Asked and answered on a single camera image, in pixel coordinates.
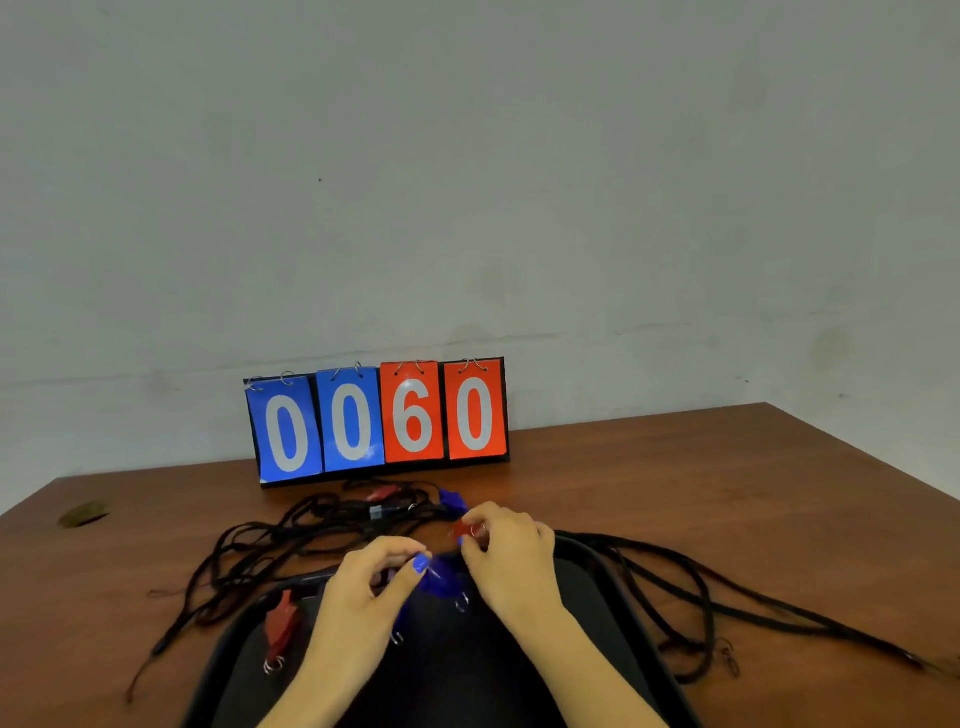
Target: white digit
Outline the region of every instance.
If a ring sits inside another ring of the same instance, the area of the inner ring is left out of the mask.
[[[473,437],[470,432],[470,392],[480,395],[480,437]],[[457,425],[460,427],[460,439],[471,450],[480,450],[490,442],[493,433],[493,404],[490,400],[490,390],[483,379],[472,376],[460,387],[457,393]]]
[[[283,437],[280,435],[279,412],[285,409],[294,424],[294,442],[297,449],[293,457],[287,457],[283,449]],[[274,454],[276,466],[285,473],[292,473],[300,469],[306,462],[306,452],[310,444],[306,440],[306,422],[300,406],[286,395],[276,395],[267,402],[267,438],[270,440],[270,450]]]
[[[430,415],[418,404],[404,408],[403,404],[411,392],[422,400],[430,396],[426,391],[426,384],[419,379],[407,379],[403,382],[394,394],[394,432],[403,449],[408,452],[420,452],[430,444],[433,438],[433,423],[430,422]],[[411,438],[407,431],[407,423],[412,417],[420,420],[420,437],[416,440]]]
[[[360,424],[360,441],[352,447],[347,439],[347,423],[344,421],[344,404],[347,397],[357,405],[357,422]],[[333,439],[337,450],[347,460],[359,460],[370,449],[370,405],[363,390],[356,384],[341,384],[333,393]]]

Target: red plastic clip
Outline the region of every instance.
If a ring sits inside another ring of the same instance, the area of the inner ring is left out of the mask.
[[[275,609],[267,613],[263,628],[267,633],[267,664],[272,665],[277,658],[283,655],[290,638],[293,637],[297,625],[300,623],[300,610],[290,601],[291,591],[288,589],[280,598]]]
[[[477,541],[480,541],[487,535],[487,526],[485,523],[467,525],[463,522],[463,519],[455,522],[453,527],[450,529],[450,538],[452,538],[455,542],[459,542],[463,536],[472,536]]]
[[[367,503],[378,503],[385,497],[390,497],[399,490],[399,486],[396,485],[381,485],[366,497],[366,501]]]

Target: hand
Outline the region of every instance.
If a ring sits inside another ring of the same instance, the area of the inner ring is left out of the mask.
[[[314,694],[326,693],[324,712],[337,714],[332,722],[346,712],[383,660],[400,609],[429,563],[430,553],[420,542],[381,536],[366,548],[348,553],[327,582],[295,683],[307,681]],[[402,569],[393,581],[374,596],[374,576],[398,567]]]
[[[480,595],[518,641],[565,612],[553,566],[556,539],[549,526],[496,503],[477,506],[463,521],[487,527],[486,552],[470,536],[461,539],[460,548]]]

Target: red number card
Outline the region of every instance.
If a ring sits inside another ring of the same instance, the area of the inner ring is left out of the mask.
[[[450,459],[507,454],[502,359],[444,364]]]
[[[444,457],[437,362],[386,361],[381,364],[380,401],[388,463]]]

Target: blue number card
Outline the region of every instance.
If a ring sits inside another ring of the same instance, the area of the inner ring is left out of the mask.
[[[317,413],[306,376],[250,381],[247,405],[260,453],[261,483],[324,471]]]
[[[383,422],[375,367],[317,372],[328,472],[383,465]]]

